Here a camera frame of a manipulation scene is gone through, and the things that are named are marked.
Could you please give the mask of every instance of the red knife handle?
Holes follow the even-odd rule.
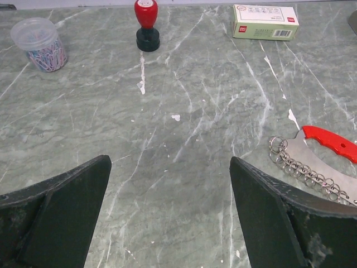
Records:
[[[302,129],[305,133],[305,138],[313,138],[321,145],[333,150],[336,154],[357,164],[357,145],[353,142],[323,128],[303,126]]]

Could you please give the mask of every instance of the metal ring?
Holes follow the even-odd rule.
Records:
[[[278,153],[278,155],[276,157],[276,162],[275,162],[277,164],[277,166],[282,168],[282,166],[280,166],[280,164],[284,163],[284,157],[285,157],[285,159],[289,159],[290,155],[285,151],[282,151],[282,152]]]
[[[276,139],[280,139],[281,142],[279,143],[279,145],[282,145],[282,147],[284,148],[284,150],[288,147],[288,142],[287,140],[284,138],[284,137],[281,137],[281,136],[275,136],[275,137],[272,137],[269,141],[269,149],[273,148],[273,147],[276,147],[276,146],[273,146],[273,142],[276,140]]]
[[[288,174],[288,175],[291,175],[291,169],[292,169],[292,166],[296,163],[295,159],[293,158],[287,158],[285,159],[285,161],[283,162],[283,171],[284,173]]]
[[[299,166],[299,172],[302,174],[302,175],[306,175],[308,172],[311,171],[311,168],[308,166],[308,165],[301,165]]]
[[[340,188],[337,184],[332,183],[332,184],[330,185],[330,187],[328,188],[328,190],[327,190],[327,198],[328,198],[328,200],[337,201],[337,200],[338,200],[338,197],[339,197],[338,195],[339,195],[340,192],[341,192],[341,188]],[[336,195],[336,199],[332,199],[331,196],[333,196],[333,195]]]
[[[341,203],[341,195],[344,195],[346,199],[350,199],[350,197],[347,195],[347,193],[345,191],[340,191],[337,196],[337,200],[339,203]]]
[[[301,173],[299,172],[300,170],[300,167],[303,166],[303,163],[302,162],[299,162],[299,161],[296,161],[295,162],[295,171],[293,174],[291,174],[294,178],[299,178],[301,177]]]
[[[318,191],[318,192],[321,192],[323,187],[322,187],[322,183],[321,181],[325,181],[325,176],[323,176],[322,174],[320,173],[316,173],[316,176],[313,177],[314,178],[314,181],[317,182],[316,185],[319,185],[320,188],[316,188],[314,187],[314,190]]]
[[[318,173],[313,170],[310,170],[309,172],[307,172],[303,177],[305,185],[307,187],[314,188],[315,185],[317,184],[317,182],[316,182],[316,180],[314,180],[314,178],[317,176],[318,176]]]
[[[276,163],[276,162],[274,161],[274,158],[272,157],[273,154],[276,155],[276,154],[279,154],[280,152],[283,152],[283,151],[284,151],[284,148],[283,148],[283,147],[280,147],[280,146],[276,146],[276,147],[271,148],[270,154],[269,154],[270,159],[271,159],[274,163]]]
[[[332,186],[332,185],[334,185],[334,184],[335,184],[334,180],[332,180],[331,178],[326,178],[326,179],[322,182],[322,184],[321,184],[321,186],[322,186],[321,189],[324,190],[324,191],[322,191],[322,194],[323,194],[323,195],[328,195],[328,194],[329,194],[329,191],[328,191],[329,187]]]

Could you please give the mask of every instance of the box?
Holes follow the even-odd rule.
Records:
[[[299,27],[292,7],[233,5],[234,38],[291,40]]]

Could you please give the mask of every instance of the marble countertop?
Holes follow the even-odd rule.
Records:
[[[233,39],[229,6],[160,7],[152,53],[136,47],[131,8],[0,12],[0,194],[106,154],[86,268],[249,267],[230,158],[308,191],[271,162],[269,138],[316,125],[357,140],[346,21],[357,4],[291,5],[301,26],[290,42]],[[37,71],[14,46],[11,27],[29,17],[56,23],[69,53],[60,71]]]

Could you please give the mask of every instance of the black stamp base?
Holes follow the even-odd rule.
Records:
[[[160,34],[155,28],[140,28],[136,32],[136,44],[145,52],[153,52],[160,47]]]

